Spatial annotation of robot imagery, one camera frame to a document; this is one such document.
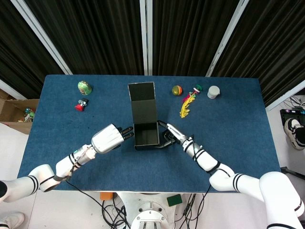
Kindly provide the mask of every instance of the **white container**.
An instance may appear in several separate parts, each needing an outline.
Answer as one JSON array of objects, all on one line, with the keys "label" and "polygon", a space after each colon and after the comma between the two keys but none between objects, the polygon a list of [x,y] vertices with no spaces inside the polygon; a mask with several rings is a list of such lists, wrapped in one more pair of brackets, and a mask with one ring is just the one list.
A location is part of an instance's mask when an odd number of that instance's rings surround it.
[{"label": "white container", "polygon": [[220,89],[217,86],[211,86],[208,91],[208,97],[214,99],[220,94]]}]

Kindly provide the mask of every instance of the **person's foot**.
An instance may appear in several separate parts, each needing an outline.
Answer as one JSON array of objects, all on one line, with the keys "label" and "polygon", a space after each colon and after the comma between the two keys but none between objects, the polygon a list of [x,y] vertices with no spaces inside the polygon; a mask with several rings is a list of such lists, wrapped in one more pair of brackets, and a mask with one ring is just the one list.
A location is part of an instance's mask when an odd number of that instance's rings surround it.
[{"label": "person's foot", "polygon": [[295,130],[300,127],[303,127],[303,126],[294,118],[287,119],[285,122],[285,126],[284,126],[284,131],[287,134],[287,136],[289,137],[292,146],[296,150],[305,149],[304,144],[301,144],[295,136]]},{"label": "person's foot", "polygon": [[2,219],[0,219],[0,225],[9,229],[19,227],[24,222],[24,214],[21,212],[12,213]]}]

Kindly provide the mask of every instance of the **white floor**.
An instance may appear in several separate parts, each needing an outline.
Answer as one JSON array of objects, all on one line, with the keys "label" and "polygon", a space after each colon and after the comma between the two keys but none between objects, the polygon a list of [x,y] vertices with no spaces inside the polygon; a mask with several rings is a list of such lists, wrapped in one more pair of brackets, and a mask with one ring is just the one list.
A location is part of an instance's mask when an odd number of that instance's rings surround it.
[{"label": "white floor", "polygon": [[[280,120],[280,109],[282,107],[278,106],[267,113],[280,166],[287,166],[291,170],[305,174],[305,152],[294,150],[287,141]],[[11,180],[17,177],[27,138],[27,135],[0,124],[0,154],[2,157],[0,180]],[[293,176],[289,176],[289,178],[302,199],[305,199],[305,181]],[[99,193],[90,192],[90,195],[99,198]],[[177,207],[176,219],[180,218],[184,208],[184,204]],[[37,194],[14,203],[0,203],[0,216],[11,211],[25,213],[26,222],[20,227],[21,229],[109,228],[101,217],[101,208],[77,191],[51,191],[49,193],[38,191]],[[179,228],[180,223],[176,223],[176,228]],[[198,228],[223,229],[224,227],[227,229],[265,229],[264,204],[243,194],[208,194]]]}]

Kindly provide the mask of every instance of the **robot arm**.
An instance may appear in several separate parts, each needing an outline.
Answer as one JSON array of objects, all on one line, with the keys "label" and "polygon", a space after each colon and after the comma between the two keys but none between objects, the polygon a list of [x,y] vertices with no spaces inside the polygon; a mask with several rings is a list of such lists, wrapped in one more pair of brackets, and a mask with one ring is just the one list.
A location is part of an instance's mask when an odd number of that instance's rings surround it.
[{"label": "robot arm", "polygon": [[177,139],[197,165],[211,174],[210,184],[218,191],[237,191],[265,203],[268,229],[302,229],[297,217],[304,212],[304,203],[288,177],[280,172],[269,172],[260,179],[235,173],[230,167],[209,155],[202,146],[187,137],[171,124],[159,121]]},{"label": "robot arm", "polygon": [[119,147],[122,142],[133,136],[133,133],[128,133],[132,129],[128,127],[122,130],[110,124],[92,137],[90,145],[83,145],[58,162],[55,175],[49,165],[41,165],[26,177],[13,181],[0,181],[0,203],[13,202],[30,196],[39,188],[43,192],[54,189],[63,180],[69,179],[75,170],[94,159],[96,153],[105,154]]}]

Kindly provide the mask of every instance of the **blue tablecloth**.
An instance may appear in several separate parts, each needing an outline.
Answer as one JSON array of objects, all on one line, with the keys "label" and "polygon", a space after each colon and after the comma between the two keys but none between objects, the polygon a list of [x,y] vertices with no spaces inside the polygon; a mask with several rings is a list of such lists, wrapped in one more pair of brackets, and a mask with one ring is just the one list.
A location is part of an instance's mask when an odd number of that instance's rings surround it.
[{"label": "blue tablecloth", "polygon": [[[93,91],[80,94],[77,83],[87,81]],[[236,173],[259,178],[279,171],[275,146],[257,79],[131,75],[48,75],[24,152],[19,177],[41,164],[55,171],[58,161],[84,144],[110,123],[132,125],[128,83],[154,82],[158,119],[195,136],[198,144]],[[203,87],[182,119],[182,99],[196,84]],[[172,95],[174,85],[184,89]],[[221,95],[207,97],[217,85]],[[84,112],[74,109],[81,98],[89,99]],[[209,175],[182,147],[136,151],[134,139],[96,158],[73,173],[71,182],[83,190],[140,192],[205,192]],[[73,190],[65,182],[58,190]]]}]

